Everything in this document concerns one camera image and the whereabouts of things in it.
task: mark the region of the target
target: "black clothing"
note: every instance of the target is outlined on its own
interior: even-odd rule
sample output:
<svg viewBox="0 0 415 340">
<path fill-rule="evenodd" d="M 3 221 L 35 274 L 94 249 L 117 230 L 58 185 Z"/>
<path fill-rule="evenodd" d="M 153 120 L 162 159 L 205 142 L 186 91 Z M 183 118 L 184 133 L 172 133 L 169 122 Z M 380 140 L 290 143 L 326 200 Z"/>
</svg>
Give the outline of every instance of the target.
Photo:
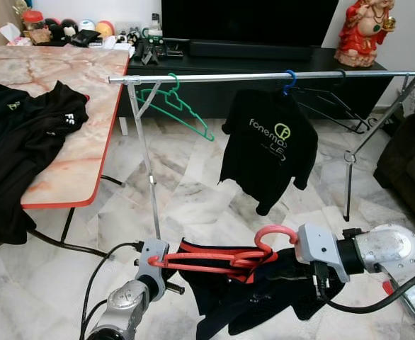
<svg viewBox="0 0 415 340">
<path fill-rule="evenodd" d="M 0 242 L 23 244 L 35 229 L 21 196 L 88 120 L 87 97 L 57 82 L 37 98 L 0 84 Z"/>
<path fill-rule="evenodd" d="M 267 215 L 292 177 L 304 190 L 317 152 L 317 133 L 296 100 L 281 92 L 237 92 L 223 132 L 231 134 L 220 181 L 235 180 Z"/>
<path fill-rule="evenodd" d="M 237 247 L 198 246 L 184 239 L 178 253 L 210 252 L 224 249 L 231 251 Z M 256 247 L 242 247 L 244 251 L 258 250 Z M 274 317 L 289 306 L 301 320 L 310 319 L 324 305 L 319 301 L 312 280 L 312 269 L 301 264 L 295 258 L 295 250 L 279 251 L 276 261 L 261 264 L 248 275 L 253 276 L 252 283 L 237 280 L 222 274 L 201 273 L 196 271 L 179 271 L 195 295 L 200 315 L 205 315 L 197 327 L 197 340 L 208 340 L 223 327 L 228 326 L 230 335 L 237 335 L 252 329 Z M 171 260 L 172 263 L 192 266 L 212 266 L 231 268 L 228 261 L 218 260 Z M 329 268 L 329 298 L 335 297 L 344 287 L 336 272 Z"/>
</svg>

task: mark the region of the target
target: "black cable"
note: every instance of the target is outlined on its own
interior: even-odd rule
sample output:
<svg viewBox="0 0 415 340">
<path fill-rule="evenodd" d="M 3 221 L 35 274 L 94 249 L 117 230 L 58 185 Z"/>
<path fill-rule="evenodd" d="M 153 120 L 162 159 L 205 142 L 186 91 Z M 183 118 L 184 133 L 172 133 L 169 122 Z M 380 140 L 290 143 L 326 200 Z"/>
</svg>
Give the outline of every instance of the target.
<svg viewBox="0 0 415 340">
<path fill-rule="evenodd" d="M 83 302 L 83 312 L 81 313 L 81 326 L 80 326 L 80 338 L 79 340 L 85 340 L 85 331 L 86 326 L 88 326 L 88 323 L 86 322 L 86 311 L 88 309 L 88 299 L 89 299 L 89 293 L 91 291 L 91 286 L 93 285 L 94 278 L 96 277 L 97 273 L 99 272 L 99 269 L 101 269 L 102 265 L 107 261 L 107 259 L 113 254 L 116 250 L 123 247 L 132 247 L 135 249 L 137 246 L 136 243 L 122 243 L 115 247 L 113 247 L 99 262 L 96 269 L 94 269 L 94 272 L 91 274 L 91 277 L 89 278 L 88 286 L 86 287 L 86 293 L 85 293 L 85 299 Z"/>
<path fill-rule="evenodd" d="M 89 321 L 91 320 L 91 318 L 93 317 L 94 313 L 96 312 L 96 310 L 101 306 L 107 303 L 107 300 L 102 300 L 100 301 L 96 306 L 93 307 L 93 309 L 89 312 L 88 317 L 86 317 L 85 320 L 85 325 L 84 328 L 86 329 L 88 326 Z"/>
<path fill-rule="evenodd" d="M 347 312 L 347 313 L 354 313 L 354 314 L 367 314 L 367 313 L 376 312 L 377 310 L 381 310 L 382 308 L 388 306 L 390 303 L 394 302 L 397 298 L 399 298 L 406 291 L 408 291 L 408 289 L 414 286 L 415 286 L 415 276 L 411 278 L 409 281 L 407 281 L 404 285 L 397 288 L 391 295 L 387 296 L 385 299 L 382 299 L 381 301 L 375 303 L 374 305 L 367 306 L 367 307 L 349 307 L 349 306 L 343 306 L 335 302 L 332 302 L 326 295 L 325 281 L 321 285 L 319 285 L 319 294 L 321 295 L 321 298 L 325 301 L 326 304 L 328 304 L 332 308 L 335 308 L 336 310 L 340 310 L 342 312 Z"/>
</svg>

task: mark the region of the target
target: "red figurine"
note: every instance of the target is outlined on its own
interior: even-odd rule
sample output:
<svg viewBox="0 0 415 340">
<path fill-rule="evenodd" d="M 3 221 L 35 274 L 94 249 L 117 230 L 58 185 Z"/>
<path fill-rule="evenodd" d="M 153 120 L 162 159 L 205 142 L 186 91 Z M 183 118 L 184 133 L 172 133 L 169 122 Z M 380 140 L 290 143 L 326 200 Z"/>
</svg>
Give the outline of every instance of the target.
<svg viewBox="0 0 415 340">
<path fill-rule="evenodd" d="M 389 16 L 393 7 L 394 0 L 358 0 L 349 7 L 335 58 L 352 67 L 373 65 L 376 44 L 381 45 L 395 28 L 396 21 Z"/>
</svg>

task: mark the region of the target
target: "black jacket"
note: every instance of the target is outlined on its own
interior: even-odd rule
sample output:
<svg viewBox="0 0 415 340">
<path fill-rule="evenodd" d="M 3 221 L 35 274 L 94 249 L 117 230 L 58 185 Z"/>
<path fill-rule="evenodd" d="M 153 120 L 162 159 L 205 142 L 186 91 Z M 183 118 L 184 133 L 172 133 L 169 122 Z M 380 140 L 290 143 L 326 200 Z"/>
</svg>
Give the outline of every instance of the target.
<svg viewBox="0 0 415 340">
<path fill-rule="evenodd" d="M 307 187 L 317 153 L 318 136 L 292 96 L 242 90 L 236 94 L 223 132 L 231 134 L 220 181 L 235 180 L 267 215 L 292 177 Z"/>
<path fill-rule="evenodd" d="M 23 244 L 35 229 L 21 196 L 88 120 L 87 97 L 57 82 L 37 98 L 0 84 L 0 242 Z"/>
</svg>

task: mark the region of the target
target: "marble table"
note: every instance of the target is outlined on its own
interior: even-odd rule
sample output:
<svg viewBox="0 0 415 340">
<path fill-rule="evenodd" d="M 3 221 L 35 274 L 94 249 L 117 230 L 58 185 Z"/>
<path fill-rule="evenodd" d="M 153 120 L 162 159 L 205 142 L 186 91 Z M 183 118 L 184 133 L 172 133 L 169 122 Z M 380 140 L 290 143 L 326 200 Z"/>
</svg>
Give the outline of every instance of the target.
<svg viewBox="0 0 415 340">
<path fill-rule="evenodd" d="M 90 96 L 86 104 L 89 120 L 68 136 L 57 158 L 21 199 L 25 209 L 71 208 L 60 241 L 30 232 L 57 247 L 92 252 L 66 245 L 64 239 L 74 209 L 91 204 L 96 197 L 121 90 L 121 85 L 109 84 L 108 77 L 124 75 L 128 61 L 128 53 L 117 50 L 0 47 L 0 84 L 39 96 L 51 91 L 59 80 Z"/>
</svg>

